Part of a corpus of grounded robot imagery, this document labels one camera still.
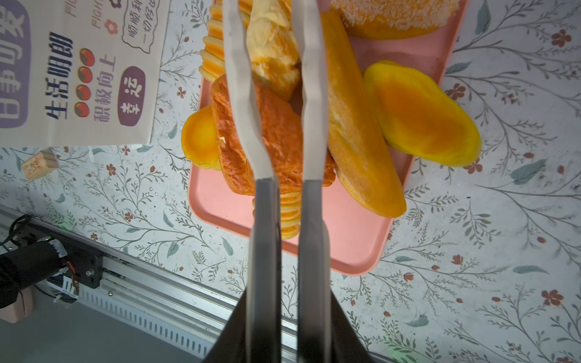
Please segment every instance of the long yellow bread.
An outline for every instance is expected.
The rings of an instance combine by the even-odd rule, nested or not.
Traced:
[[[365,208],[399,217],[406,200],[345,28],[335,12],[322,13],[321,25],[329,78],[329,151],[337,177]]]

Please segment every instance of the tablecloth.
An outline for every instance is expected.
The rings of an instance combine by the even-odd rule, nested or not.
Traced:
[[[209,6],[171,3],[151,144],[54,148],[60,169],[35,181],[20,165],[40,149],[1,148],[0,203],[240,296],[248,242],[192,214],[180,147]],[[480,129],[480,158],[417,159],[378,265],[332,273],[369,350],[401,362],[581,362],[580,24],[575,0],[470,3],[442,90]],[[294,318],[296,258],[283,265],[282,311]]]

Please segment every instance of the leaf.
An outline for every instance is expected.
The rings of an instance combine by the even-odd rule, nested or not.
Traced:
[[[234,250],[232,249],[232,246],[230,246],[230,244],[228,243],[228,241],[222,237],[222,245],[224,246],[224,249],[226,250],[226,253],[228,254],[228,256],[232,256],[234,254]]]
[[[409,262],[409,261],[415,261],[415,258],[411,258],[411,257],[407,257],[407,256],[396,257],[396,262]]]
[[[167,134],[167,136],[170,139],[173,139],[177,132],[178,132],[178,123],[175,123],[174,128],[171,129],[171,131],[169,132],[169,134]]]
[[[484,0],[480,10],[478,10],[478,15],[476,17],[476,35],[481,35],[486,32],[490,27],[490,22],[492,21],[492,15],[490,14],[490,9],[488,8],[488,1]]]
[[[426,315],[420,315],[417,320],[410,321],[406,323],[412,328],[417,328],[418,326],[425,326],[429,323],[428,317]]]
[[[170,245],[170,248],[167,250],[167,257],[175,254],[180,249],[180,246],[176,241],[173,241]]]
[[[153,147],[153,145],[143,145],[139,149],[137,149],[137,152],[138,153],[145,153],[146,151],[148,151],[152,147]]]
[[[534,265],[517,266],[517,267],[513,268],[512,271],[516,272],[517,274],[528,274],[529,272],[544,272],[545,274],[548,274],[547,271],[543,270],[539,266],[534,266]]]
[[[174,224],[172,222],[170,222],[170,220],[167,218],[166,216],[166,212],[163,212],[163,221],[170,227],[173,228]]]
[[[516,185],[526,184],[545,166],[546,162],[547,159],[541,159],[535,163],[521,166],[510,173],[510,177]]]
[[[466,63],[456,63],[456,64],[452,64],[450,67],[448,67],[446,69],[446,74],[452,74],[452,73],[462,72],[463,70],[465,70],[466,68],[468,68],[468,66],[470,65],[470,63],[472,63],[472,61],[466,62]]]

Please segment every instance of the gray floor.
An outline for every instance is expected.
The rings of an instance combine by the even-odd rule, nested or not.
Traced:
[[[200,362],[131,326],[79,303],[53,304],[35,291],[35,309],[16,324],[0,321],[0,362]]]

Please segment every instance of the tomato illustration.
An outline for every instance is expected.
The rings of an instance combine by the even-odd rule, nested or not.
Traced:
[[[86,101],[89,98],[91,98],[91,90],[87,86],[85,86],[84,84],[78,85],[76,90],[77,90],[77,97],[79,99]]]
[[[89,106],[84,102],[77,102],[74,105],[74,112],[79,117],[87,117],[89,116]]]
[[[82,48],[79,51],[79,55],[81,57],[81,62],[84,65],[91,67],[93,64],[95,64],[95,56],[93,55],[93,52],[91,52],[89,49]]]
[[[85,66],[78,68],[78,79],[83,83],[89,83],[93,80],[93,72]]]

